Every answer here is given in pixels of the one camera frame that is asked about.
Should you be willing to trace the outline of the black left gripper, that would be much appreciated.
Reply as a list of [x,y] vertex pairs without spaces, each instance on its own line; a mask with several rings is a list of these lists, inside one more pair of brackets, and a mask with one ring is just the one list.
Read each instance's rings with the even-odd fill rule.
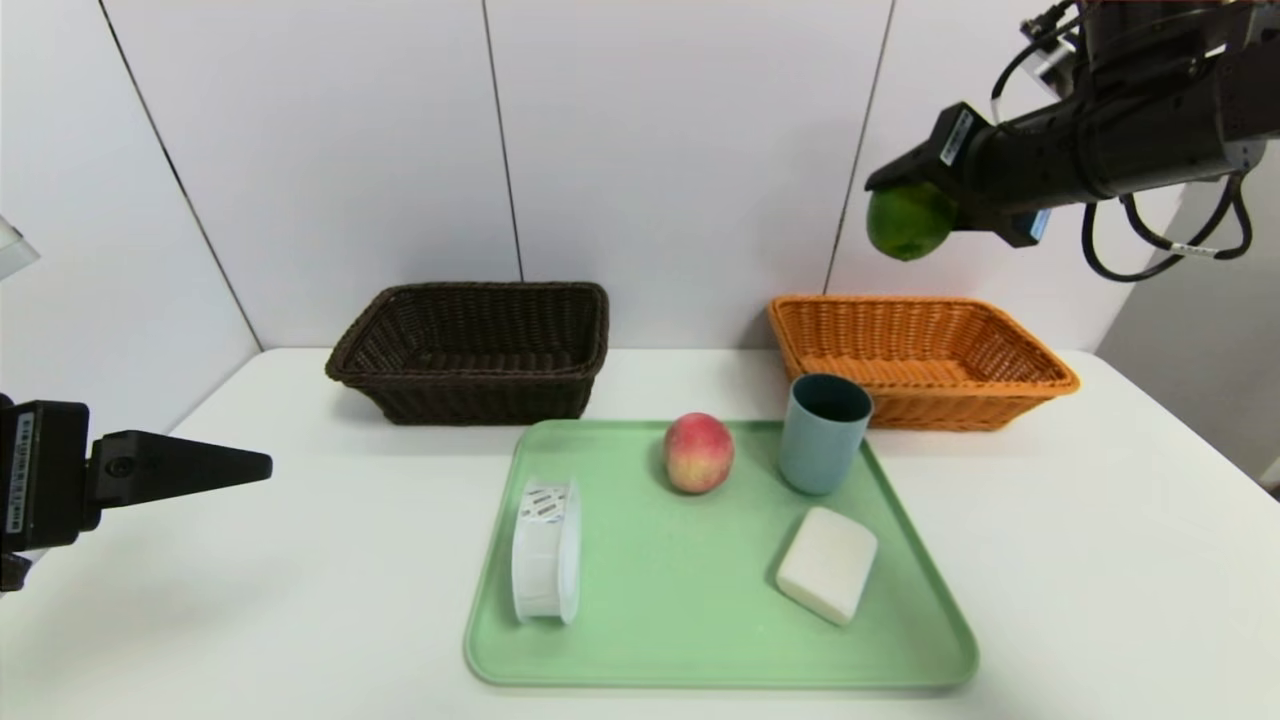
[[266,480],[266,454],[142,430],[93,442],[87,462],[90,409],[83,404],[3,396],[3,552],[76,543],[102,512]]

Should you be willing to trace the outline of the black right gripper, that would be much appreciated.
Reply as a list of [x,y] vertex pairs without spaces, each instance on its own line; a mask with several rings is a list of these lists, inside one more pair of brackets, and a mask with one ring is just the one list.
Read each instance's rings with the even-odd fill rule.
[[867,192],[934,183],[959,208],[959,229],[1037,245],[1052,208],[1100,201],[1085,169],[1075,109],[1059,102],[1012,120],[987,123],[959,102],[940,114],[929,141],[873,170]]

